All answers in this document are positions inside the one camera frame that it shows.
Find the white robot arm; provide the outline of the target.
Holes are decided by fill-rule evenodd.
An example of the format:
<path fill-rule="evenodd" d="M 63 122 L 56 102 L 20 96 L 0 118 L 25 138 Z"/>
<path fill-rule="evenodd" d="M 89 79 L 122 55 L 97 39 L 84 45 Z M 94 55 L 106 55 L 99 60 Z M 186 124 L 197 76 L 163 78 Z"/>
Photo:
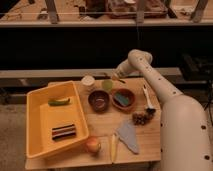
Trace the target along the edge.
<path fill-rule="evenodd" d="M 133 49 L 114 70 L 112 78 L 125 78 L 139 71 L 160 100 L 160 171 L 213 171 L 203 106 L 154 69 L 152 59 L 149 52 Z"/>

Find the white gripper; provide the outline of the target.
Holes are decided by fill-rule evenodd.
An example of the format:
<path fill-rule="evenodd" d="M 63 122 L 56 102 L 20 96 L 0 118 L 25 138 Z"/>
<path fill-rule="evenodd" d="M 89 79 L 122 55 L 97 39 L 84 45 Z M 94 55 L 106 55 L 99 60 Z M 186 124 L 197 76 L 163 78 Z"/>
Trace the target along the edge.
<path fill-rule="evenodd" d="M 121 78 L 125 78 L 127 75 L 128 75 L 128 68 L 125 65 L 120 64 L 112 73 L 111 78 L 113 80 L 119 80 Z"/>

